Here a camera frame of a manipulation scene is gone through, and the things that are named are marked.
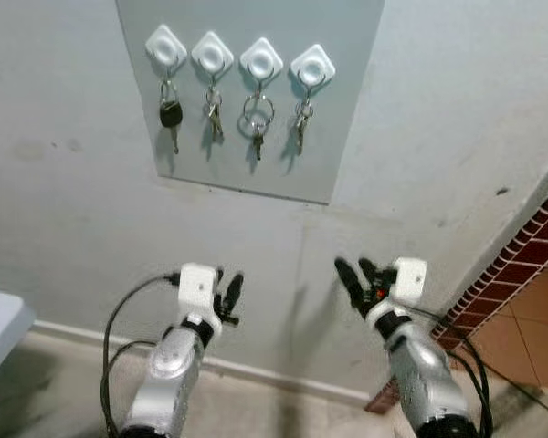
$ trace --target black wire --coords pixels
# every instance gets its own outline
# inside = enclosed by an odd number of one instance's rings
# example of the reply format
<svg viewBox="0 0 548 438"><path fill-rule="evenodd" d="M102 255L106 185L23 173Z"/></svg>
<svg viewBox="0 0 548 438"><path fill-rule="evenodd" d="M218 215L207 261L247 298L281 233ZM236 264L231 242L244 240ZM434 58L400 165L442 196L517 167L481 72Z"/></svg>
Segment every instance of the black wire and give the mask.
<svg viewBox="0 0 548 438"><path fill-rule="evenodd" d="M484 406L484 409L490 410L490 385L487 380L487 372L485 372L485 366L483 365L483 360L481 359L481 356L477 352L477 349L475 349L475 346L471 343L471 341L453 324L448 322L444 317L440 317L439 315L435 315L432 312L429 312L428 310L424 310L423 308L412 308L409 306L405 306L409 310L412 310L413 312L416 312L420 315L424 315L426 317L434 319L436 322L439 322L441 324L444 324L447 326L447 328L451 328L460 339L463 340L463 342L467 345L469 348L469 353L475 360L475 363L477 364L477 370L479 371L479 378L481 380L480 389L483 391L483 395L485 396L485 400L487 401L486 406ZM481 412L481 419L479 422L479 435L481 437L486 436L486 424L485 424L485 418L490 416L491 413L484 413Z"/></svg>
<svg viewBox="0 0 548 438"><path fill-rule="evenodd" d="M512 379L510 379L509 377L507 377L506 375L502 374L501 372L499 372L498 370L494 369L493 367L491 367L491 365L489 365L489 363L486 363L484 362L479 353L477 353L477 351L475 350L475 347L471 344L471 342L469 341L469 339L455 326L453 325L452 323L448 322L446 319L442 318L442 317L439 317L438 315L435 315L427 310L424 310L422 308L411 308L411 307L406 307L418 314L421 314L421 315L425 315L425 316L428 316L432 319L434 319L435 321L437 322L440 322L442 324L444 324L445 326L447 326L448 328L451 328L453 331L455 331L455 333L458 334L458 336L463 340L463 342L465 342L465 344L469 347L469 350L468 350L468 353L470 353L474 359L477 361L477 362L480 362L483 367L487 367L489 368L491 371L493 371L494 373L496 373L498 376L500 376L502 379L504 379L505 381L507 381L512 387L514 387L516 390L518 390L519 392L521 392L523 395L525 395L526 397L528 397L529 399L531 399L533 402L536 402L538 403L541 407L543 407L546 411L548 411L548 405L543 403L542 401L540 401L539 399L537 399L536 397L534 397L533 395L531 395L529 392L527 392L521 385L519 385L518 383L516 383L515 381L513 381ZM489 401L489 394L485 393L485 389L483 388L483 393L484 395L487 395L487 399Z"/></svg>
<svg viewBox="0 0 548 438"><path fill-rule="evenodd" d="M465 367L467 374L469 375L471 381L473 382L475 391L477 392L477 395L479 396L479 400L481 401L481 418L484 417L485 419L484 421L481 422L483 424L483 427L479 431L479 437L490 438L493 435L493 417L491 416L491 409L490 409L489 402L487 398L485 397L485 394L483 393L483 389L480 387L479 382L477 381L475 372L473 372L473 369L470 367L469 363L464 358L461 358L458 354L452 351L447 351L447 354L451 358L460 362L461 365L463 365L463 367Z"/></svg>
<svg viewBox="0 0 548 438"><path fill-rule="evenodd" d="M481 356L477 352L477 349L475 346L471 343L471 341L455 326L454 324L448 322L446 320L446 317L440 317L439 315L436 315L432 312L429 312L428 310L424 310L423 308L411 308L408 306L405 306L406 308L420 314L424 315L426 317L434 319L436 322L445 325L448 329L452 329L457 336L462 339L462 341L467 345L469 348L469 353L477 363L477 369L479 371L479 378L481 380L481 388L483 389L483 394L485 395L485 399L487 400L488 404L490 401L490 385L487 380L487 372L485 372L485 365L483 363L483 360L481 359Z"/></svg>
<svg viewBox="0 0 548 438"><path fill-rule="evenodd" d="M109 374L110 364L108 362L108 359L110 354L109 351L110 351L111 324L113 323L114 319L116 319L118 312L120 312L120 309L123 307L126 301L132 298L137 292L158 281L169 281L173 283L173 281L175 281L175 278L177 276L178 274L173 273L171 275L154 276L152 278L149 278L143 281L140 285L133 288L130 292L128 292L124 296L124 298L121 299L121 301L116 305L114 310L111 312L110 317L108 318L108 323L106 324L106 329L103 336L103 362L102 362L102 373L101 373L102 379L100 381L100 401L101 401L101 409L103 410L103 416L106 422L106 429L107 429L108 435L111 436L112 438L118 437L118 428L116 427L116 424L114 423L113 418L111 416L109 379L107 378L103 379L104 376L108 376Z"/></svg>
<svg viewBox="0 0 548 438"><path fill-rule="evenodd" d="M123 354L128 349L130 349L130 348L132 348L136 345L145 345L145 346L148 346L148 347L154 347L156 344L154 342L151 342L150 340L133 340L132 342L128 342L128 343L122 345L114 353L114 355L111 357L110 363L108 364L105 371L101 375L100 388L102 388L102 387L108 387L109 388L110 373L111 373L111 369L113 368L113 365L116 363L116 361L118 360L118 358L120 357L121 354ZM101 408L104 411L104 416L111 418L110 399L108 399L107 401L104 401L101 398L101 392L100 392L100 402L101 402Z"/></svg>

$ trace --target white wall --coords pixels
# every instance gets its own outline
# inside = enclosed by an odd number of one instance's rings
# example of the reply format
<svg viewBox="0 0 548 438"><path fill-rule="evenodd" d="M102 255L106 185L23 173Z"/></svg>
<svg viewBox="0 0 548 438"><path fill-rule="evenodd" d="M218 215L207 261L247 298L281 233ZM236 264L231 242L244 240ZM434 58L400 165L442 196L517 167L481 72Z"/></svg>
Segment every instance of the white wall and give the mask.
<svg viewBox="0 0 548 438"><path fill-rule="evenodd" d="M222 264L243 325L211 354L376 391L333 258L423 257L442 308L547 191L548 0L388 2L328 208L156 177L114 4L0 2L0 287L41 319L102 329L142 277ZM119 332L173 309L151 291Z"/></svg>

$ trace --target orange tile floor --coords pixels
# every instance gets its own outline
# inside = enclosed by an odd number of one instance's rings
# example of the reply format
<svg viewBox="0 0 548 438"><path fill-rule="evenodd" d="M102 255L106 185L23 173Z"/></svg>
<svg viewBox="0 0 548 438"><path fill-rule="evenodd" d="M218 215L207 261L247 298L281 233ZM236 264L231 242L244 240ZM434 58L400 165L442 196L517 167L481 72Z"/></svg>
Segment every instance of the orange tile floor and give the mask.
<svg viewBox="0 0 548 438"><path fill-rule="evenodd" d="M548 267L471 340L509 378L548 387Z"/></svg>

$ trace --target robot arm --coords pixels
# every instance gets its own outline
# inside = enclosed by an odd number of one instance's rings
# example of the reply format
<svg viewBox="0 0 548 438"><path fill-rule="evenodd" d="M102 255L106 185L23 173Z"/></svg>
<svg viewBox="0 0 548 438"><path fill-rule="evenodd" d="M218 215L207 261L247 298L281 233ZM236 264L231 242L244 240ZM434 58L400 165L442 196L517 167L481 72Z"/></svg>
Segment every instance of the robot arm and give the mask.
<svg viewBox="0 0 548 438"><path fill-rule="evenodd" d="M360 267L370 283L367 289L343 259L336 259L335 267L352 305L384 339L402 410L418 438L477 438L445 351L398 306L413 306L420 298L426 263L400 258L381 271L362 259Z"/></svg>
<svg viewBox="0 0 548 438"><path fill-rule="evenodd" d="M217 272L212 267L184 265L179 285L180 325L169 328L154 348L144 382L121 428L120 438L178 438L187 403L199 375L209 341L218 338L222 322L237 325L231 312L239 298L238 274L223 300L214 294Z"/></svg>

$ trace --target key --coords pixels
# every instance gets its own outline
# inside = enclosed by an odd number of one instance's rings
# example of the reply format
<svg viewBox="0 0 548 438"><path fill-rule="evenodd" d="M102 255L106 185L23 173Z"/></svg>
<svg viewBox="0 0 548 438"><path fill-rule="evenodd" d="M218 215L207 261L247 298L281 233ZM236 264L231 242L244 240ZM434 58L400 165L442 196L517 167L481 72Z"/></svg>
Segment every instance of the key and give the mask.
<svg viewBox="0 0 548 438"><path fill-rule="evenodd" d="M262 158L262 144L264 144L264 134L261 133L259 130L256 130L254 132L252 144L254 145L254 150L256 151L256 158L258 159L258 161L260 161Z"/></svg>
<svg viewBox="0 0 548 438"><path fill-rule="evenodd" d="M211 132L213 134L213 141L216 140L216 135L219 133L220 137L223 137L223 128L221 127L221 119L219 117L219 104L213 103L209 106L208 116L211 121Z"/></svg>
<svg viewBox="0 0 548 438"><path fill-rule="evenodd" d="M312 116L312 106L310 103L301 103L296 108L296 132L297 132L297 147L299 148L299 155L302 154L302 144L304 142L304 131L307 129L307 123Z"/></svg>
<svg viewBox="0 0 548 438"><path fill-rule="evenodd" d="M173 139L173 152L179 153L179 146L176 139L176 127L183 121L183 107L178 100L167 100L161 103L159 110L161 124L171 130L171 138Z"/></svg>
<svg viewBox="0 0 548 438"><path fill-rule="evenodd" d="M298 134L297 146L299 147L299 155L302 154L302 143L304 142L304 130L307 127L307 118L299 116L296 122L296 132Z"/></svg>

